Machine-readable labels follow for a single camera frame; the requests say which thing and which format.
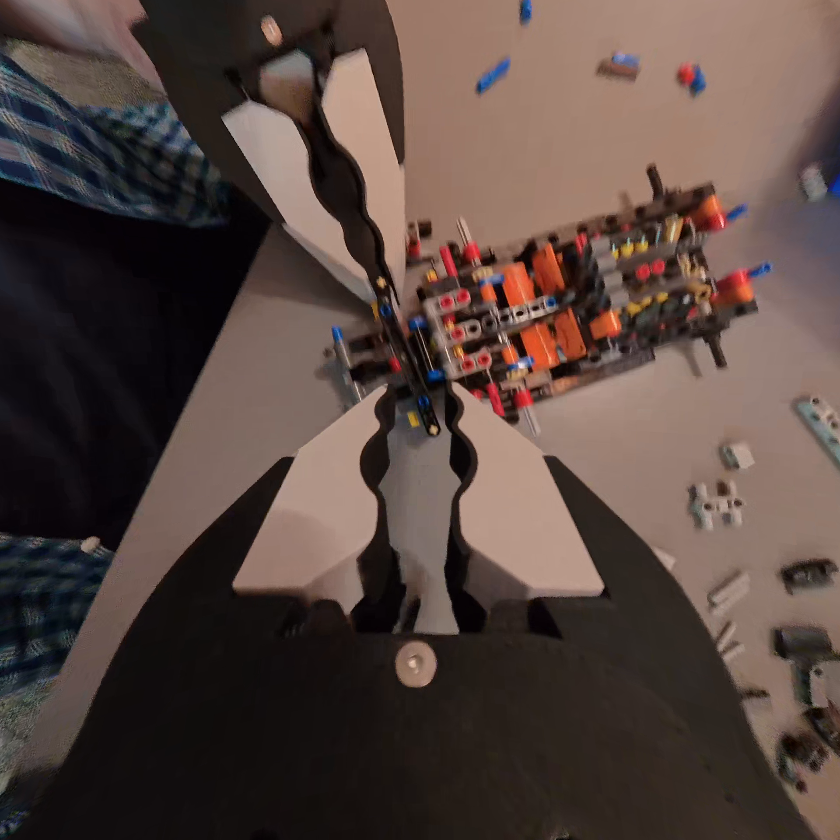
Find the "light grey short lego beam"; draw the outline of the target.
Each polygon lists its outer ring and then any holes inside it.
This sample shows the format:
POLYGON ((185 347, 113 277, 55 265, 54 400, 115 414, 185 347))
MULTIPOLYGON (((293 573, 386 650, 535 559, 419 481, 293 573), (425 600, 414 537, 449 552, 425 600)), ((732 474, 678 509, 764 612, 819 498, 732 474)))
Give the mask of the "light grey short lego beam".
POLYGON ((711 616, 726 613, 750 592, 751 576, 747 571, 731 575, 707 594, 708 611, 711 616))

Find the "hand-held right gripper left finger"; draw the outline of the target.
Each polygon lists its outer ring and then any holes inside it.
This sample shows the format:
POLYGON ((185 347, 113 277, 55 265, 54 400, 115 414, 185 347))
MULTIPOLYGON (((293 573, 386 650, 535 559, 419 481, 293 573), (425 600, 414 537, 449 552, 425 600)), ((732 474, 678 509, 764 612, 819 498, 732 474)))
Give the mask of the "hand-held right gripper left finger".
POLYGON ((329 600, 351 612, 397 577, 381 484, 395 421, 379 386, 301 447, 233 580, 241 595, 329 600))

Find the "scatter of small black pieces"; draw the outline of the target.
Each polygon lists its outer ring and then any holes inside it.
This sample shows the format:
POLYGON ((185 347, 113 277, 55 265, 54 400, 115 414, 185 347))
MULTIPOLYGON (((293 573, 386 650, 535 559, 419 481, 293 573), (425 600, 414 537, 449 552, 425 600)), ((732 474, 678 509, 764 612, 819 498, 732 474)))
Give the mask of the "scatter of small black pieces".
POLYGON ((786 733, 776 748, 776 770, 783 782, 804 794, 807 784, 802 772, 819 774, 829 754, 839 755, 839 712, 828 707, 812 707, 803 715, 807 731, 786 733))

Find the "orange and black lego model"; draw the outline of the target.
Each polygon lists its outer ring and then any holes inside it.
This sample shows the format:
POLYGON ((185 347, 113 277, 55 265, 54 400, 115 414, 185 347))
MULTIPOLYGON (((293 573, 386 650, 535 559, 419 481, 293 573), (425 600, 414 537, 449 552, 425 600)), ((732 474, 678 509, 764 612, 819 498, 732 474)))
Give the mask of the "orange and black lego model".
MULTIPOLYGON (((616 213, 507 250, 480 248, 460 218, 459 241, 422 255, 432 226, 410 224, 409 266, 426 271, 399 319, 433 405, 456 383, 537 436, 536 403, 652 363, 662 347, 702 342, 717 369, 728 367, 721 336, 757 311, 755 283, 773 266, 764 261, 719 275, 706 249, 712 234, 748 208, 724 206, 710 182, 667 187, 654 163, 646 177, 646 202, 626 199, 616 213)), ((389 386, 410 428, 425 432, 375 301, 371 309, 368 329, 332 327, 325 361, 347 407, 389 386)))

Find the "person's torso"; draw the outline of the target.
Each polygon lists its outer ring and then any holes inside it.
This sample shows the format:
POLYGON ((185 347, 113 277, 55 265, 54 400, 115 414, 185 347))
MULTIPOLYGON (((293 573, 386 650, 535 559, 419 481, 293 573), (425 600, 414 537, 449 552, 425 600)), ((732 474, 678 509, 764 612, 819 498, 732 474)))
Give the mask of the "person's torso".
POLYGON ((2 182, 2 838, 54 771, 42 705, 270 227, 87 209, 2 182))

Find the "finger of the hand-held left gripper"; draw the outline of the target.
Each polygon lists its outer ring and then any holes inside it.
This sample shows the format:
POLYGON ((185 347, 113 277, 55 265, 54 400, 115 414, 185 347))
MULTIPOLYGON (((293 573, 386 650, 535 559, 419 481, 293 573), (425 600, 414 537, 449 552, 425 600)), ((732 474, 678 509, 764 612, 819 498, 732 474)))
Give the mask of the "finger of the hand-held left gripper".
POLYGON ((372 303, 367 273, 347 244, 349 224, 341 225, 317 197, 316 154, 304 136, 316 126, 316 106, 322 109, 330 71, 318 73, 300 51, 275 58, 259 69, 257 99, 228 111, 223 123, 279 212, 281 226, 348 291, 372 303))
POLYGON ((397 160, 365 49, 333 61, 321 105, 332 135, 359 166, 366 211, 379 229, 385 262, 400 292, 406 274, 404 165, 397 160))

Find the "long light grey holed beam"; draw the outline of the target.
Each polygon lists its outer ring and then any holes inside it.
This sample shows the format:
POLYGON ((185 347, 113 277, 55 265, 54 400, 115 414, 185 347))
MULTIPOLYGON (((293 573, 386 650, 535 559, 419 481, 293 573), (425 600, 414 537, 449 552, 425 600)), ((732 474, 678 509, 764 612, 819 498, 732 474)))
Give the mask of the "long light grey holed beam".
POLYGON ((794 402, 794 410, 810 430, 822 450, 839 466, 839 418, 837 412, 818 395, 804 396, 794 402))

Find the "dark grey angled connector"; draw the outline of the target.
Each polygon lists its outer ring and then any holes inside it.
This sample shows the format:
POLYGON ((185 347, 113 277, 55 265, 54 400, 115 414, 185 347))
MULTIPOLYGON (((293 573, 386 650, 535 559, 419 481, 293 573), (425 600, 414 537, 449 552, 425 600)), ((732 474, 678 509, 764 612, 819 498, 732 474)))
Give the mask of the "dark grey angled connector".
POLYGON ((838 651, 818 625, 779 626, 772 631, 773 651, 791 667, 794 698, 805 707, 827 709, 838 699, 838 651))

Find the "dark curved lego piece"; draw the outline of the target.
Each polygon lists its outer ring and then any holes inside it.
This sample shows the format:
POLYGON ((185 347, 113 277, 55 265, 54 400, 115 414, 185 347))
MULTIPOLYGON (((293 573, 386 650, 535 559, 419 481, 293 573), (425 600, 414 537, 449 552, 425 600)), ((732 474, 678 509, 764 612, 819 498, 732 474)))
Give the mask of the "dark curved lego piece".
POLYGON ((834 584, 838 565, 828 558, 803 560, 785 565, 780 580, 789 595, 824 590, 834 584))

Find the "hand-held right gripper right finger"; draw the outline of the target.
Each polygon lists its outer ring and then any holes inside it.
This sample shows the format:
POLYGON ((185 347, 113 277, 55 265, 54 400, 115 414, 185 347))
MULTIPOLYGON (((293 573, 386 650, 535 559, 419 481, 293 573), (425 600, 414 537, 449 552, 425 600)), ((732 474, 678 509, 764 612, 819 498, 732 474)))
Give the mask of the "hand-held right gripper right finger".
POLYGON ((601 596, 605 584, 540 447, 456 383, 445 421, 459 481, 445 563, 454 609, 601 596))

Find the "black lego beam with pins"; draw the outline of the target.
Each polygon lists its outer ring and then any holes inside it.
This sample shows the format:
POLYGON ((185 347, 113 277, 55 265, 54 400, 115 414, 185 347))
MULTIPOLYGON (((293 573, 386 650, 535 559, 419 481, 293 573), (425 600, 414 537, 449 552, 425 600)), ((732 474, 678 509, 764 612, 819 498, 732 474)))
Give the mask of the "black lego beam with pins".
POLYGON ((415 357, 399 319, 399 311, 391 281, 377 276, 371 282, 382 330, 395 357, 399 360, 406 384, 413 394, 416 410, 425 432, 430 437, 440 435, 440 423, 427 389, 422 368, 415 357))

